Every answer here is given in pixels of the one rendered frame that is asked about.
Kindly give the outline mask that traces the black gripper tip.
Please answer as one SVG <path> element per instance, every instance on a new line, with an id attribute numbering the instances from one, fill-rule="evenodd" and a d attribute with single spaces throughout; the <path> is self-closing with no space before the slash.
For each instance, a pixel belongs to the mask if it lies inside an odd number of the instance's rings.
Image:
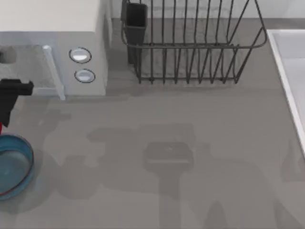
<path id="1" fill-rule="evenodd" d="M 2 126 L 8 127 L 10 114 L 19 96 L 31 96 L 34 83 L 22 83 L 20 79 L 0 80 L 0 122 Z"/>

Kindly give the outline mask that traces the glass microwave door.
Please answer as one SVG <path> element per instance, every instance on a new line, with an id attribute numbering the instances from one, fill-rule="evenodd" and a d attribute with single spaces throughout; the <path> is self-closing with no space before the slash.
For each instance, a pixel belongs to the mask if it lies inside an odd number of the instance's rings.
<path id="1" fill-rule="evenodd" d="M 0 46 L 0 80 L 32 81 L 34 95 L 58 96 L 50 54 L 39 45 Z"/>

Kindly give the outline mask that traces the blue bowl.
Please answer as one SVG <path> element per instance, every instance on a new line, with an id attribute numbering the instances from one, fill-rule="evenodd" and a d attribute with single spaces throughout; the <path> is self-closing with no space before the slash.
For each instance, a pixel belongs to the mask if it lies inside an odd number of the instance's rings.
<path id="1" fill-rule="evenodd" d="M 19 195 L 35 171 L 34 151 L 22 136 L 0 135 L 0 201 Z"/>

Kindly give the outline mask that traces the small silver microwave knob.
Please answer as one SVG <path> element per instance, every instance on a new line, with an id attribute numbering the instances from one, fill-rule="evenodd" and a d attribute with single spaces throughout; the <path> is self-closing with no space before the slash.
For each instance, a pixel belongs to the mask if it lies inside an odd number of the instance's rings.
<path id="1" fill-rule="evenodd" d="M 92 83 L 96 78 L 95 73 L 89 69 L 76 71 L 74 77 L 80 83 Z"/>

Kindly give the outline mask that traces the pale microwave oven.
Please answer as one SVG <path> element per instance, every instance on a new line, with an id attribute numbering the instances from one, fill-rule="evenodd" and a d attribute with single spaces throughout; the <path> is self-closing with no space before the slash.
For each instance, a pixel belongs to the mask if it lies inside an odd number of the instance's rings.
<path id="1" fill-rule="evenodd" d="M 108 78 L 105 48 L 111 40 L 107 0 L 0 0 L 0 46 L 49 45 L 65 96 L 104 96 Z M 83 47 L 92 57 L 80 64 L 69 57 Z M 92 83 L 74 73 L 89 69 Z"/>

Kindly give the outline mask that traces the white sink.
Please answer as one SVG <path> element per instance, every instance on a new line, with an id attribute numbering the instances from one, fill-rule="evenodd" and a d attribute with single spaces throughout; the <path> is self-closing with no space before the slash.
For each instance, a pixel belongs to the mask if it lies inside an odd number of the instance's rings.
<path id="1" fill-rule="evenodd" d="M 305 29 L 270 29 L 267 35 L 305 157 Z"/>

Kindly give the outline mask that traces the dark grey cutlery holder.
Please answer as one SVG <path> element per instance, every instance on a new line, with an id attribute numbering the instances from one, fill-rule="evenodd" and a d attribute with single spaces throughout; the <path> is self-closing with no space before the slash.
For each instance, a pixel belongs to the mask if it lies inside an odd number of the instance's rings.
<path id="1" fill-rule="evenodd" d="M 144 3 L 133 3 L 130 0 L 122 0 L 121 21 L 123 31 L 127 39 L 128 64 L 136 64 L 136 53 L 144 43 L 145 30 L 147 28 L 148 7 Z"/>

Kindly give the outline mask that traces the large silver microwave knob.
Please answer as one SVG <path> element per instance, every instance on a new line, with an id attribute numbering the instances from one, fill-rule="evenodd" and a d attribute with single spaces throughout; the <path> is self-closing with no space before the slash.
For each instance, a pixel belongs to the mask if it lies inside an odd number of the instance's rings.
<path id="1" fill-rule="evenodd" d="M 76 63 L 84 64 L 91 60 L 92 55 L 88 49 L 77 47 L 69 51 L 69 57 Z"/>

